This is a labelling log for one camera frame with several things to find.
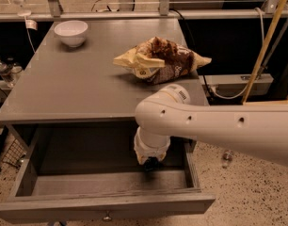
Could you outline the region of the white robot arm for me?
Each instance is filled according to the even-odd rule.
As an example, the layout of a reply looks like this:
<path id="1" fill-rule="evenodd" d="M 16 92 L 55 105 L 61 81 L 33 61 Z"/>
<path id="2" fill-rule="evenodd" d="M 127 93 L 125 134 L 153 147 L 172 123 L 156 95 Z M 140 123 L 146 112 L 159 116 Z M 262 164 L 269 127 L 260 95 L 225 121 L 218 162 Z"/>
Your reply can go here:
<path id="1" fill-rule="evenodd" d="M 142 100 L 135 113 L 139 164 L 165 158 L 172 137 L 189 138 L 288 167 L 288 105 L 192 105 L 170 84 Z"/>

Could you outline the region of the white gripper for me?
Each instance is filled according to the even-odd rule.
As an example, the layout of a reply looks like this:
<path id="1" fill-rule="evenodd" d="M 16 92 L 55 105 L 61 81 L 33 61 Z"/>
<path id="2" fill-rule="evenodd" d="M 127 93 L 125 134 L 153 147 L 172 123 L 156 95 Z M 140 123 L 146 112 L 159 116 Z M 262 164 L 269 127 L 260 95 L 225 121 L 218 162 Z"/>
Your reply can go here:
<path id="1" fill-rule="evenodd" d="M 169 145 L 169 136 L 156 135 L 141 127 L 136 130 L 134 151 L 140 165 L 143 165 L 149 157 L 156 157 L 159 162 L 162 162 L 167 155 Z"/>

